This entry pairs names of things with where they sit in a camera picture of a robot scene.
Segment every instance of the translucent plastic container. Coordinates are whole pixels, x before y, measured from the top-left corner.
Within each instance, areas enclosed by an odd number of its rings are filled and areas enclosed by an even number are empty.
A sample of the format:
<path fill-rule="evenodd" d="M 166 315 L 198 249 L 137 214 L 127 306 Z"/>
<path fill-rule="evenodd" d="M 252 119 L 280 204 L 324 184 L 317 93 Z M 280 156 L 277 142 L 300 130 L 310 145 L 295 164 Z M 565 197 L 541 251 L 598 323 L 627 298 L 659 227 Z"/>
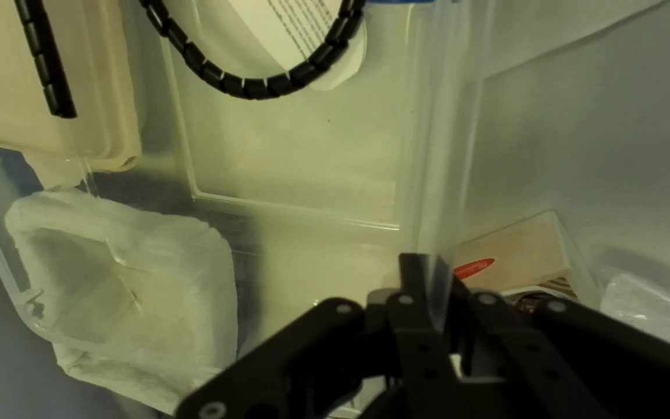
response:
<path fill-rule="evenodd" d="M 369 291 L 393 286 L 400 251 L 435 255 L 454 238 L 443 224 L 466 192 L 494 3 L 369 4 L 361 72 L 335 92 L 304 92 L 270 103 L 212 92 L 157 37 L 140 3 L 127 7 L 127 16 L 135 18 L 131 28 L 140 32 L 143 75 L 135 72 L 135 82 L 148 84 L 143 156 L 127 172 L 85 164 L 80 190 L 221 234 L 235 263 L 237 313 L 228 322 L 241 327 L 241 355 L 324 298 L 365 301 Z M 173 4 L 173 14 L 224 69 L 241 75 L 277 71 L 241 31 L 235 14 L 198 22 L 185 4 Z M 36 192 L 43 184 L 26 162 L 0 150 L 0 278 L 14 307 L 56 346 L 117 357 L 115 341 L 101 332 L 63 329 L 67 307 L 63 319 L 43 322 L 28 306 L 37 280 L 28 278 L 28 263 L 3 221 L 19 199 Z M 122 270 L 120 251 L 103 245 L 101 251 L 109 251 L 101 263 L 113 261 Z M 128 348 L 157 368 L 173 370 L 185 361 L 177 348 L 150 352 L 153 341 L 134 336 Z"/>

